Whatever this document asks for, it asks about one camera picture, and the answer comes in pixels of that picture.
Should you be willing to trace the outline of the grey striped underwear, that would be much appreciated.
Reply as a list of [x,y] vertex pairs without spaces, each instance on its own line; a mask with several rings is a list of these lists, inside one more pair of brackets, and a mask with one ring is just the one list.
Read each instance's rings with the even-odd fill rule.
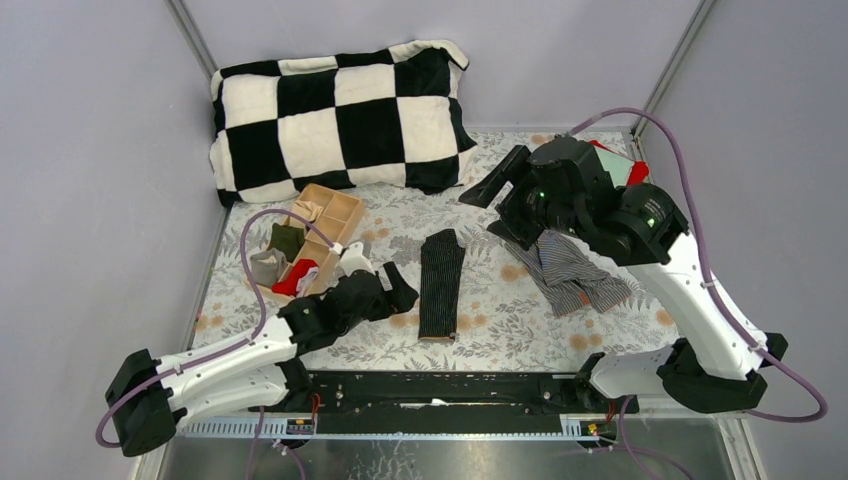
[[599,268],[560,233],[545,231],[527,249],[508,240],[504,247],[524,265],[557,317],[585,306],[605,313],[632,294],[625,281]]

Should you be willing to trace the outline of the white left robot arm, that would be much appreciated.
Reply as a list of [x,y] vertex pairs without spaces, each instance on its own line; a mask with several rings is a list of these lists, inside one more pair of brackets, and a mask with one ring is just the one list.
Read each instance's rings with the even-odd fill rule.
[[167,443],[179,429],[256,407],[296,411],[313,390],[301,356],[331,346],[364,321],[406,313],[417,291],[396,269],[357,270],[318,294],[296,298],[254,330],[155,359],[126,357],[106,393],[113,447],[126,457]]

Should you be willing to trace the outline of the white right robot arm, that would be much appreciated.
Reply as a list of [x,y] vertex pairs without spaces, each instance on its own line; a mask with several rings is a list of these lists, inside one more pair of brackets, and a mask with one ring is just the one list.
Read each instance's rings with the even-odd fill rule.
[[669,311],[679,338],[633,356],[596,354],[573,386],[575,402],[597,412],[612,399],[665,395],[699,413],[753,411],[768,384],[761,374],[787,349],[786,339],[748,322],[700,262],[698,242],[662,189],[617,186],[600,166],[571,161],[502,164],[461,196],[494,206],[489,231],[539,253],[542,237],[572,235],[645,285]]

